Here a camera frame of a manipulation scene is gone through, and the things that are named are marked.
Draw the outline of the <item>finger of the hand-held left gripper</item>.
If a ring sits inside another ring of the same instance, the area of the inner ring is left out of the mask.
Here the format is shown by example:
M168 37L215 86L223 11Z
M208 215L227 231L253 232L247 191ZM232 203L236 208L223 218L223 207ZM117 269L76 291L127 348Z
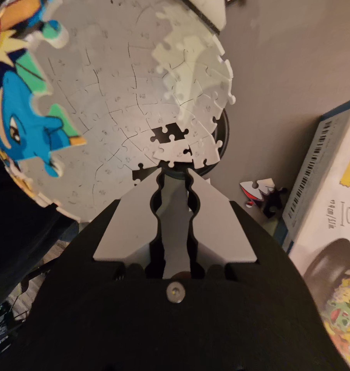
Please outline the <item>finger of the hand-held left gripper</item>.
M227 23L224 0L182 0L213 32L219 33Z

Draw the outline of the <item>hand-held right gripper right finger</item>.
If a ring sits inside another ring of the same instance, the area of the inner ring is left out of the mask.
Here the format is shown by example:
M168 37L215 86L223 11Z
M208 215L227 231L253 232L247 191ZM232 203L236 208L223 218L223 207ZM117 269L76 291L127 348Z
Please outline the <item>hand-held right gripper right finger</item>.
M230 200L198 175L187 170L188 206L192 216L187 252L191 278L204 278L210 267L255 263L257 257Z

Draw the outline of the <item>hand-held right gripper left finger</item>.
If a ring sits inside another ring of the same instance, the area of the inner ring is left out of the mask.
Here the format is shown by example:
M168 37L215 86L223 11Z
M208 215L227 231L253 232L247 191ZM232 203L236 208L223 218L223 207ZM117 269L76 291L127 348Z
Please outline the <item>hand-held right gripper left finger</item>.
M158 168L121 197L93 255L95 261L138 264L147 278L163 278L166 262L157 215L163 186L164 172Z

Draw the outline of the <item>white puzzle piece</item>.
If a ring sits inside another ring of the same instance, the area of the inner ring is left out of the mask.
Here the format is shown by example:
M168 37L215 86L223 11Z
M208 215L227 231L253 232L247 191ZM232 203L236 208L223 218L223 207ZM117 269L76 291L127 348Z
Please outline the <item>white puzzle piece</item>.
M187 150L190 146L186 139L175 140L159 145L159 148L154 152L153 157L157 160L167 161L168 167L173 168L175 162L191 163L192 155Z

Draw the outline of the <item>black ball stand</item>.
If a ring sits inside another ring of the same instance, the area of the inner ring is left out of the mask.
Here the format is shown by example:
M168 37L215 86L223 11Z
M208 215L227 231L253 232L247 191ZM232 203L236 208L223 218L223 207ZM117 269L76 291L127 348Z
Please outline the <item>black ball stand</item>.
M218 153L220 159L222 159L228 145L230 136L230 125L227 113L225 109L223 110L219 120L216 120L217 127L212 134L215 142L222 141L223 144L218 148ZM185 180L186 170L188 168L194 170L198 175L204 176L208 174L212 169L217 166L217 163L212 165L206 165L206 160L204 161L204 167L200 169L195 169L194 165L191 163L180 163L175 162L174 167L170 168L168 162L160 160L158 168L162 168L164 173L173 179Z

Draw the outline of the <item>colourful puzzle ball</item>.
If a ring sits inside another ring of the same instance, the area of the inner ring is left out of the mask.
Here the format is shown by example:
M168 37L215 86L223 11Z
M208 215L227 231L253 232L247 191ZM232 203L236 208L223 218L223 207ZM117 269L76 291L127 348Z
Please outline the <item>colourful puzzle ball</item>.
M0 1L0 159L38 205L91 222L186 139L195 169L233 70L182 1Z

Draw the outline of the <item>black red puzzle piece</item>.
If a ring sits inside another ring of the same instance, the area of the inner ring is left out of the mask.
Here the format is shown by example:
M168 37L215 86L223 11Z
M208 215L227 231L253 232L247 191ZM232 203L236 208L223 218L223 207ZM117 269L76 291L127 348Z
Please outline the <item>black red puzzle piece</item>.
M268 219L283 211L287 188L277 188L271 178L241 182L240 188L248 198L246 207L256 206Z

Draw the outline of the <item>blue puzzle box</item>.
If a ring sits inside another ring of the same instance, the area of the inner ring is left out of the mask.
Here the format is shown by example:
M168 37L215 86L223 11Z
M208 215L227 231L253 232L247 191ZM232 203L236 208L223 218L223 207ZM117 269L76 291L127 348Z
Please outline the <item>blue puzzle box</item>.
M321 116L283 220L288 256L350 368L350 100Z

